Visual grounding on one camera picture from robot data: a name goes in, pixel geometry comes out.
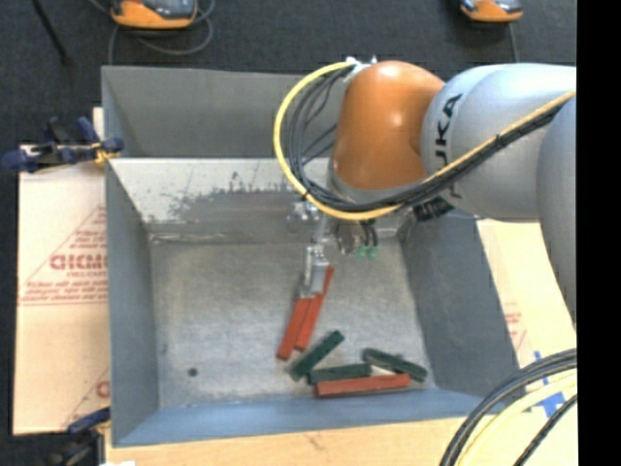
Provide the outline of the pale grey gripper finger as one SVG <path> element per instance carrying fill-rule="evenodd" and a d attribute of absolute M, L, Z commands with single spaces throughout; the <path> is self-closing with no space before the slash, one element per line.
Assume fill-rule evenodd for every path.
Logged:
<path fill-rule="evenodd" d="M 328 270 L 328 259 L 324 252 L 319 250 L 314 257 L 314 291 L 321 293 L 324 290 L 325 277 Z"/>
<path fill-rule="evenodd" d="M 306 247 L 303 253 L 303 267 L 297 293 L 300 298 L 313 296 L 312 268 L 314 262 L 314 247 Z"/>

